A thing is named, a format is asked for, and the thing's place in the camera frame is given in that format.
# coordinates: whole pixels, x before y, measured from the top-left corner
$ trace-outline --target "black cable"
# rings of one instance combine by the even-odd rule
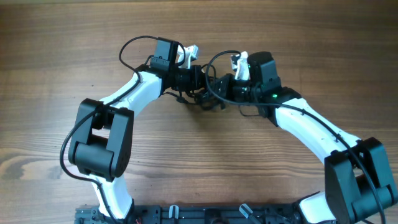
[[[244,113],[242,112],[241,105],[238,105],[238,108],[239,108],[239,113],[241,113],[241,115],[244,116],[244,117],[261,116],[261,115],[259,115],[259,114],[253,114],[253,115],[251,115],[251,114],[250,114],[250,115],[244,114]]]
[[[156,37],[147,36],[147,35],[140,36],[140,37],[135,37],[135,38],[129,40],[128,42],[126,42],[126,43],[123,45],[123,47],[122,47],[122,49],[120,50],[120,53],[119,53],[119,60],[120,60],[120,62],[121,62],[123,65],[125,65],[127,68],[130,68],[134,73],[137,74],[137,82],[136,82],[132,87],[130,87],[127,91],[125,91],[124,93],[122,93],[121,95],[119,95],[118,97],[116,97],[114,100],[110,101],[109,103],[107,103],[107,104],[105,104],[105,105],[103,105],[103,106],[100,106],[100,107],[96,108],[94,111],[90,112],[90,113],[89,113],[88,115],[86,115],[82,120],[80,120],[80,121],[72,128],[72,130],[70,130],[70,132],[68,133],[67,137],[65,138],[65,140],[64,140],[64,142],[63,142],[63,144],[62,144],[61,151],[60,151],[60,165],[61,165],[62,170],[63,170],[68,176],[70,176],[71,178],[74,178],[74,179],[77,179],[77,180],[89,181],[89,182],[92,182],[92,183],[94,183],[94,184],[97,185],[98,190],[99,190],[99,192],[100,192],[100,194],[101,194],[101,198],[102,198],[102,200],[103,200],[103,202],[104,202],[105,209],[106,209],[106,211],[109,213],[109,216],[111,217],[112,221],[113,221],[115,224],[117,224],[117,223],[119,223],[119,222],[117,221],[117,219],[115,218],[115,216],[113,215],[113,213],[112,213],[112,211],[111,211],[111,209],[110,209],[109,203],[108,203],[108,201],[107,201],[107,199],[106,199],[106,197],[105,197],[105,193],[104,193],[104,190],[103,190],[103,188],[102,188],[102,184],[101,184],[100,182],[98,182],[97,180],[93,180],[93,179],[86,178],[86,177],[79,177],[79,176],[77,176],[77,175],[72,174],[72,173],[67,169],[67,167],[65,166],[65,163],[64,163],[64,161],[63,161],[63,156],[64,156],[64,153],[65,153],[65,150],[66,150],[66,148],[67,148],[67,144],[68,144],[69,140],[71,139],[71,137],[73,136],[73,134],[76,132],[76,130],[77,130],[88,118],[94,116],[96,113],[100,112],[101,110],[104,110],[105,108],[111,106],[111,105],[114,104],[115,102],[118,102],[120,99],[122,99],[123,97],[125,97],[128,93],[130,93],[131,91],[133,91],[133,89],[135,89],[135,88],[138,86],[138,84],[140,84],[140,82],[141,82],[141,74],[139,73],[139,71],[136,70],[135,68],[131,67],[130,65],[128,65],[126,62],[124,62],[121,56],[122,56],[122,53],[123,53],[124,48],[126,48],[126,46],[127,46],[128,44],[130,44],[130,43],[133,42],[134,40],[142,39],[142,38],[150,38],[150,39],[155,39],[155,40],[157,40]]]
[[[237,50],[226,50],[226,51],[224,51],[224,52],[221,52],[221,53],[218,53],[217,55],[215,55],[215,56],[210,60],[210,62],[209,62],[208,64],[211,65],[211,64],[214,62],[214,60],[216,60],[219,56],[224,55],[224,54],[239,54],[239,55],[240,55],[240,52],[237,51]],[[334,137],[335,137],[337,140],[339,140],[339,141],[347,148],[348,153],[349,153],[350,156],[355,160],[356,165],[362,170],[363,174],[364,174],[365,177],[366,177],[366,180],[367,180],[368,184],[369,184],[370,187],[371,187],[371,190],[372,190],[374,199],[375,199],[375,201],[376,201],[377,209],[379,210],[379,213],[380,213],[381,223],[382,223],[382,224],[385,224],[385,223],[386,223],[386,216],[385,216],[385,214],[384,214],[384,210],[383,210],[383,207],[382,207],[382,205],[381,205],[381,201],[380,201],[379,195],[378,195],[377,192],[376,192],[376,188],[375,188],[375,186],[374,186],[374,183],[373,183],[373,181],[372,181],[372,179],[371,179],[371,177],[370,177],[368,171],[366,170],[366,168],[365,168],[364,164],[362,163],[362,161],[358,158],[358,156],[353,152],[353,150],[351,149],[351,147],[347,144],[347,142],[346,142],[339,134],[337,134],[333,129],[331,129],[327,124],[325,124],[321,119],[319,119],[319,118],[316,117],[315,115],[313,115],[313,114],[311,114],[311,113],[305,111],[304,109],[301,109],[301,108],[298,108],[298,107],[295,107],[295,106],[290,106],[290,105],[285,105],[285,104],[280,104],[280,103],[238,103],[238,102],[235,102],[235,101],[227,100],[227,99],[225,99],[225,98],[219,96],[219,95],[211,88],[211,86],[210,86],[210,83],[209,83],[209,80],[208,80],[208,78],[209,78],[209,76],[208,76],[209,67],[210,67],[210,66],[207,66],[206,72],[205,72],[206,86],[207,86],[208,91],[209,91],[211,94],[213,94],[217,99],[222,100],[222,101],[224,101],[224,102],[226,102],[226,103],[229,103],[229,104],[232,104],[232,105],[242,105],[242,106],[273,106],[273,107],[281,106],[281,107],[284,107],[284,108],[289,108],[289,109],[292,109],[292,110],[296,110],[296,111],[301,112],[302,114],[305,114],[305,115],[311,117],[311,118],[314,119],[316,122],[320,123],[320,124],[321,124],[324,128],[326,128],[329,132],[331,132],[332,135],[334,135]]]
[[[146,64],[149,62],[149,59],[150,59],[151,57],[153,57],[153,56],[154,56],[154,55],[148,56],[148,58],[147,58],[147,60],[145,61],[144,65],[146,65]]]
[[[185,63],[185,48],[180,42],[178,44],[182,48],[182,51],[184,52],[184,58],[182,59],[181,62],[175,64],[175,66],[177,66],[177,67],[181,66],[181,65],[183,65]]]
[[[185,91],[185,94],[187,94],[188,97],[190,98],[195,98],[195,92],[192,90],[191,91]]]
[[[202,65],[201,67],[200,67],[200,69],[203,69],[204,67],[206,67],[208,64],[204,64],[204,65]],[[210,67],[213,69],[213,71],[214,71],[214,75],[213,75],[213,80],[215,81],[216,80],[216,68],[214,67],[214,65],[210,65]]]
[[[182,93],[181,93],[181,92],[180,92],[180,96],[178,96],[178,95],[175,94],[175,93],[169,92],[169,91],[163,93],[163,95],[164,95],[164,94],[169,94],[169,95],[171,95],[171,96],[176,97],[177,102],[179,102],[179,103],[183,103],[183,104],[186,104],[186,105],[197,105],[196,103],[191,103],[191,102],[187,101],[184,97],[182,97]]]

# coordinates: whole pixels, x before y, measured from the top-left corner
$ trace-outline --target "wooden table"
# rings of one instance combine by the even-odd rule
[[[138,35],[224,50],[270,51],[285,86],[332,123],[384,143],[398,181],[398,20],[394,1],[152,1],[0,7],[0,222],[71,223],[97,204],[62,172],[79,103],[131,78],[121,46]],[[126,48],[138,66],[153,40]],[[231,72],[229,58],[215,63]],[[293,202],[324,189],[322,163],[268,120],[235,106],[201,111],[171,96],[134,121],[126,171],[137,205]],[[398,223],[398,206],[386,210]],[[371,218],[376,223],[379,217]]]

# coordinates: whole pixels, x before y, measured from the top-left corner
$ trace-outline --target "robotic arm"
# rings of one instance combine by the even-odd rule
[[[209,78],[202,67],[191,65],[197,58],[198,47],[193,45],[184,50],[176,41],[158,38],[150,65],[136,68],[139,74],[135,73],[111,96],[100,101],[86,99],[81,103],[76,123],[131,89],[138,82],[138,75],[141,76],[140,83],[125,97],[87,119],[73,134],[69,161],[82,174],[100,182],[104,192],[102,195],[101,189],[93,184],[100,205],[77,209],[75,223],[113,223],[109,219],[112,215],[121,223],[150,224],[334,223],[335,220],[356,223],[377,213],[377,200],[382,209],[397,203],[397,188],[383,145],[377,139],[362,141],[344,132],[314,111],[296,91],[282,87],[269,52],[233,55],[231,63],[235,76],[227,74],[214,78],[209,85]],[[180,58],[175,63],[177,54]],[[177,101],[185,102],[181,94],[184,91],[193,96],[195,103],[202,108],[223,106],[223,101],[256,105],[264,118],[300,139],[324,163],[325,192],[292,204],[263,207],[246,204],[237,208],[135,206],[123,176],[131,155],[134,117],[168,88],[180,92]],[[110,129],[109,139],[93,135],[92,128]],[[361,159],[364,173],[369,173],[378,199],[374,197],[365,175],[355,177],[353,169],[358,164],[352,152]]]

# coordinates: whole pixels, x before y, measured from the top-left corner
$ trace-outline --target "white robotic arm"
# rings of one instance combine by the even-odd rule
[[[368,139],[365,144],[362,144],[361,142],[364,141],[361,141],[360,138],[344,132],[314,111],[297,92],[290,88],[282,88],[280,79],[276,74],[274,60],[269,52],[259,52],[252,55],[243,52],[243,54],[233,56],[232,63],[233,68],[236,69],[236,75],[234,77],[226,75],[223,78],[213,80],[212,86],[209,86],[208,77],[201,71],[201,66],[191,65],[191,61],[197,58],[197,46],[189,46],[184,48],[184,50],[185,54],[182,48],[178,46],[178,43],[159,38],[157,51],[152,57],[151,65],[142,65],[138,69],[141,74],[140,83],[119,101],[111,104],[107,112],[104,112],[101,116],[94,116],[85,122],[81,128],[85,129],[85,131],[80,131],[79,133],[83,138],[78,138],[79,136],[75,140],[72,138],[71,145],[73,145],[73,149],[70,149],[69,152],[70,162],[76,164],[82,174],[86,174],[89,178],[101,183],[104,195],[101,194],[98,185],[93,184],[100,203],[98,209],[100,213],[109,217],[108,210],[110,210],[116,219],[127,220],[132,208],[134,208],[134,201],[127,191],[126,181],[123,176],[130,154],[126,152],[127,145],[123,145],[123,142],[120,145],[120,142],[115,142],[114,139],[111,139],[111,136],[126,134],[127,129],[130,127],[129,125],[131,125],[130,131],[132,133],[132,121],[129,118],[129,114],[132,116],[132,113],[123,111],[123,108],[133,111],[134,117],[136,117],[145,106],[156,100],[163,94],[165,89],[170,87],[179,91],[180,94],[185,91],[188,96],[193,96],[195,102],[202,102],[203,98],[211,98],[212,95],[207,92],[210,88],[218,90],[218,99],[222,98],[220,95],[223,95],[223,97],[228,97],[229,99],[226,101],[230,102],[232,100],[256,102],[257,104],[252,103],[252,105],[258,105],[259,112],[263,117],[269,118],[276,126],[290,132],[302,141],[325,164],[325,175],[330,170],[328,172],[330,177],[325,179],[326,193],[321,192],[299,201],[298,207],[302,219],[306,222],[328,223],[330,220],[337,219],[342,223],[354,223],[377,212],[377,207],[375,206],[377,201],[374,198],[371,200],[371,191],[363,187],[365,181],[361,180],[358,183],[355,181],[356,177],[352,171],[352,160],[345,153],[347,146],[355,149],[356,152],[364,154],[363,159],[367,161],[367,166],[371,167],[373,179],[375,181],[377,179],[377,192],[382,198],[382,206],[387,208],[397,203],[396,186],[384,148],[382,148],[380,142]],[[177,54],[180,54],[180,58],[178,59],[179,68],[176,69],[173,67],[173,61]],[[101,99],[101,101],[104,105],[112,102],[118,96],[130,90],[138,80],[138,74],[135,73],[133,78],[121,89]],[[200,88],[204,88],[201,91],[202,94],[192,91]],[[81,117],[99,105],[97,101],[82,102],[76,123]],[[312,114],[313,117],[324,124],[320,124],[303,112],[294,110],[292,106],[305,110],[306,113]],[[116,119],[116,115],[118,116],[118,127],[121,128],[114,128],[115,121],[112,120],[114,117]],[[108,140],[92,136],[90,130],[98,127],[99,120],[102,121],[103,127],[111,127],[111,130],[114,130],[114,133],[109,135],[109,142],[113,144],[112,146],[116,146],[117,150],[109,146],[111,143]],[[342,140],[339,141],[325,125],[337,133],[339,138],[343,139],[347,145],[342,144]],[[123,153],[126,153],[127,162],[123,162],[124,155],[120,157],[122,150],[124,150]],[[375,166],[376,159],[382,161],[381,165]],[[107,199],[108,208],[105,207],[103,197]],[[358,206],[364,200],[367,200],[366,203],[369,205],[365,207]],[[336,209],[333,209],[336,208],[336,205],[344,207],[338,209],[341,212],[336,213]],[[169,210],[169,218],[174,219],[174,223],[176,223],[175,219],[178,219],[178,210],[175,211],[175,208],[173,207],[172,209],[171,207]],[[258,217],[253,216],[253,211],[246,204],[242,205],[239,210],[254,224],[261,223],[257,219]],[[285,218],[279,223],[291,223],[287,220]]]

